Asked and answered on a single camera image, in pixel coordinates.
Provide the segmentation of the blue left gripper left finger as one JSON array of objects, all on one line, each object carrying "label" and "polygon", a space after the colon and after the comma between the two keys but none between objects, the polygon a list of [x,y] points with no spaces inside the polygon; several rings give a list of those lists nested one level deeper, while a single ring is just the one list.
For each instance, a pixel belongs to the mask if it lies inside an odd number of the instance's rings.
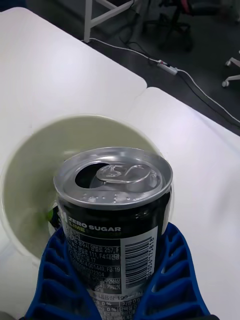
[{"label": "blue left gripper left finger", "polygon": [[26,320],[100,320],[88,291],[75,275],[63,230],[49,239],[42,254],[33,300]]}]

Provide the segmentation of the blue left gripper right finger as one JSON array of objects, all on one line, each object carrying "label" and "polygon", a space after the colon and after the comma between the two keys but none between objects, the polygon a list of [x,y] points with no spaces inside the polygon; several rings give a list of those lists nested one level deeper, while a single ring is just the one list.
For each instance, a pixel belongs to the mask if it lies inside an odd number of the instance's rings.
[{"label": "blue left gripper right finger", "polygon": [[169,223],[162,262],[148,283],[134,319],[193,320],[209,315],[188,244],[180,230]]}]

